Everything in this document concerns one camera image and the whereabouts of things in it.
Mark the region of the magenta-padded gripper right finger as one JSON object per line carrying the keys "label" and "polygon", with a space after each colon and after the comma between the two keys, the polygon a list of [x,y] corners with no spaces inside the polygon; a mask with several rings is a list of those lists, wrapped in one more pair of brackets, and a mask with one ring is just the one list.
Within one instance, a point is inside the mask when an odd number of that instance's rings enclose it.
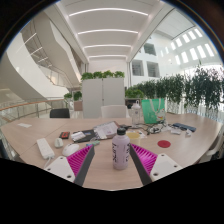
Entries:
{"label": "magenta-padded gripper right finger", "polygon": [[143,185],[150,184],[182,169],[165,153],[157,155],[135,144],[130,146],[130,155]]}

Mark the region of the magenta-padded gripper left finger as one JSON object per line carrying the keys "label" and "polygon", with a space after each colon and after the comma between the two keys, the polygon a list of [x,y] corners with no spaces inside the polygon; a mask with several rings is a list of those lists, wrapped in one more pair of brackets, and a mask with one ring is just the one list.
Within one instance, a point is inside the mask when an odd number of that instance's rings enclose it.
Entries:
{"label": "magenta-padded gripper left finger", "polygon": [[45,170],[82,186],[94,155],[94,145],[90,144],[68,157],[59,156]]}

